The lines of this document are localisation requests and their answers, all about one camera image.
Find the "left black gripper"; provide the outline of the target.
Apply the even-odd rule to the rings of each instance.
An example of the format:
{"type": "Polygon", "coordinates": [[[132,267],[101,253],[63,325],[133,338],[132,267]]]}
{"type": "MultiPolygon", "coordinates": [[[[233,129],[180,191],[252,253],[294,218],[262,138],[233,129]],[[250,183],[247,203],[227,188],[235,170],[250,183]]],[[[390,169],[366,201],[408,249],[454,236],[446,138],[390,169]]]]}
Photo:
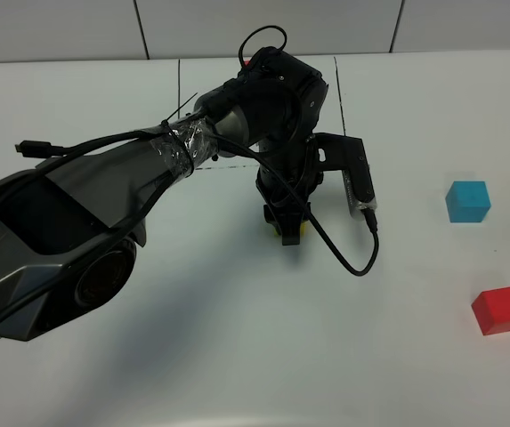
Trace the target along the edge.
{"type": "Polygon", "coordinates": [[[310,195],[323,182],[319,172],[318,148],[315,134],[284,147],[273,147],[260,156],[266,165],[260,165],[256,187],[263,197],[263,217],[272,227],[280,223],[283,246],[297,246],[301,226],[308,220],[310,195]]]}

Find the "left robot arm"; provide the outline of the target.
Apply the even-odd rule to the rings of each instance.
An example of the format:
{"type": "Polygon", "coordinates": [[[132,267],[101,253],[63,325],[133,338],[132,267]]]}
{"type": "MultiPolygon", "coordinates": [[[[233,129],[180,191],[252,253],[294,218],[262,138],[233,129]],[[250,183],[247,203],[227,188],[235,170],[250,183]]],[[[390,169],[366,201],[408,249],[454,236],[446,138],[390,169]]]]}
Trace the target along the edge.
{"type": "Polygon", "coordinates": [[[147,240],[145,219],[222,143],[303,163],[295,146],[318,122],[321,73],[281,48],[259,50],[193,111],[147,129],[65,148],[24,141],[33,169],[0,180],[0,340],[27,342],[109,302],[147,240]]]}

